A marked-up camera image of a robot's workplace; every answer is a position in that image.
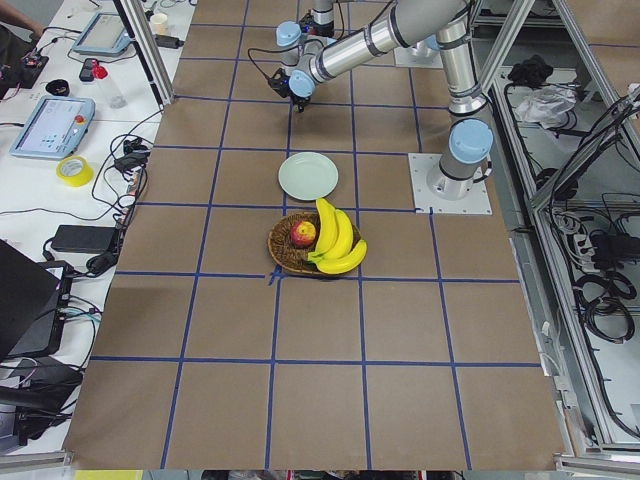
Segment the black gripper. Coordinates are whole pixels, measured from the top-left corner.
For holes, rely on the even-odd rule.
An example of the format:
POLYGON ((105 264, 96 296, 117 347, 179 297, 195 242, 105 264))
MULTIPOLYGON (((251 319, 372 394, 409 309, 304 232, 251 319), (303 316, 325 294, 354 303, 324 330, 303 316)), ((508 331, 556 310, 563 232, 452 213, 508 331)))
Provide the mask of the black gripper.
POLYGON ((315 14, 307 12, 300 20, 303 33, 332 38, 335 34, 334 15, 332 13, 315 14))
POLYGON ((296 95, 289 85, 290 76, 286 74, 283 68, 278 68, 272 76, 268 78, 269 87, 282 98, 288 98, 293 105, 296 105, 297 111, 303 113, 310 103, 310 97, 301 97, 296 95))

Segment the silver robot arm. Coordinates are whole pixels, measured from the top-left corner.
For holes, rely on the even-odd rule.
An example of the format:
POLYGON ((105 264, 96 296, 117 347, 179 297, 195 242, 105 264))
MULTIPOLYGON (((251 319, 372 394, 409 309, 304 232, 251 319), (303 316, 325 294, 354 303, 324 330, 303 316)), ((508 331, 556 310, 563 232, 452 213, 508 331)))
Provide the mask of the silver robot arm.
POLYGON ((296 52, 302 58, 321 58, 326 63, 363 63, 436 33, 457 11, 454 1, 393 1, 369 23, 336 40, 334 3, 315 1, 307 16, 297 23, 301 36, 296 52))
POLYGON ((457 201, 481 182, 476 171, 485 163, 494 136, 481 113, 487 99, 475 73, 468 25, 468 1, 392 1, 360 29, 335 39, 334 4, 314 2, 299 21, 276 29, 280 68, 267 82, 298 108, 310 102, 316 87, 397 48, 411 48, 432 37, 439 48, 449 112, 455 121, 445 152, 426 177, 438 197, 457 201))

